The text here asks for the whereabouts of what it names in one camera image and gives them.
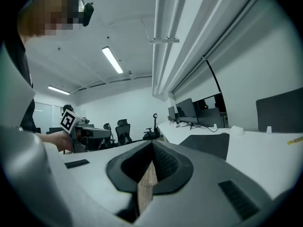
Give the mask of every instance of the black office chair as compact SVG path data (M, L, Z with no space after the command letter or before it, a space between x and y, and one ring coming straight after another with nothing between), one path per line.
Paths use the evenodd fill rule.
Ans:
M129 136L131 125L127 123L127 119L121 119L117 122L116 133L118 137L118 146L131 144L133 140Z
M143 137L143 140L155 140L160 137L160 131L159 131L159 128L157 127L157 122L156 122L157 117L158 117L158 115L156 113L154 113L154 115L153 115L153 118L154 118L153 132L152 132L151 128L147 128L147 130L149 130L149 131L144 132L145 135Z
M115 147L116 146L115 140L114 140L114 137L112 134L112 128L110 127L110 124L109 123L104 124L103 129L110 131L110 136L107 138L104 138L104 147L106 149Z

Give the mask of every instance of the white desk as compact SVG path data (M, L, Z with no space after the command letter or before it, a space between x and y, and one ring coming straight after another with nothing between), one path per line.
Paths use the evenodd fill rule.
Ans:
M260 184L272 198L293 187L303 168L303 141L287 144L303 133L269 135L245 131L242 136L235 136L230 129L213 133L201 127L190 131L189 127L176 128L168 121L158 127L173 144L180 144L189 135L230 134L226 162Z

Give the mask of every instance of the black monitor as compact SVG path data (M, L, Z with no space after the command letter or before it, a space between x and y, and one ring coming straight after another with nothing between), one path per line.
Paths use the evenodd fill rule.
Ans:
M174 106L169 108L169 116L172 120L176 120L175 107Z
M199 123L197 114L194 108L194 104L191 98L186 99L178 104L176 104L177 110L179 113L179 120L190 122L190 123Z
M225 103L224 103L222 93L214 95L214 99L216 101L215 107L219 108L219 111L222 112L222 113L226 112L226 107L225 107Z

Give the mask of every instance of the black vent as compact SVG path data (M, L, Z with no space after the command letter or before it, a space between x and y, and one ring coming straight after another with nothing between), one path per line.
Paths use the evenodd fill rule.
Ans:
M259 211L256 205L232 181L219 183L225 196L231 202L242 220L246 220Z
M160 147L154 145L153 150L153 162L155 165L158 182L160 182L165 178L173 175L177 171L179 163L174 156L168 154Z
M98 83L98 84L95 84L93 86L89 86L89 88L92 88L92 87L98 87L98 86L101 86L101 85L105 85L106 83ZM78 91L83 91L83 90L86 90L87 88L82 88L82 89L79 89Z
M111 81L110 83L114 83L114 82L120 82L120 81L130 81L130 79L129 79L129 78L127 78L127 79L122 79L122 80L117 80L117 81Z
M77 166L82 166L82 165L85 165L85 164L88 164L89 161L88 160L80 160L80 161L72 161L72 162L67 162L65 163L66 165L66 168L67 169L70 169L70 168L74 168L74 167L77 167Z
M139 78L152 78L152 76L136 77L136 79L139 79Z

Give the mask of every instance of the ceiling light fixture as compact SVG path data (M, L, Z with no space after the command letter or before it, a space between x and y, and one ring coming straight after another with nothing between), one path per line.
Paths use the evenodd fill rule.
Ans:
M69 92L65 92L65 91L63 91L63 90L57 89L57 88L52 87L52 86L48 86L48 89L51 89L51 90L54 90L54 91L56 91L56 92L63 93L63 94L66 94L66 95L69 95L69 94L70 94Z
M106 58L109 60L109 62L112 64L112 66L115 68L115 70L121 74L123 73L121 67L119 66L118 62L116 61L116 59L114 58L112 52L110 51L109 47L105 47L102 49L102 52L104 53L104 55L106 56Z

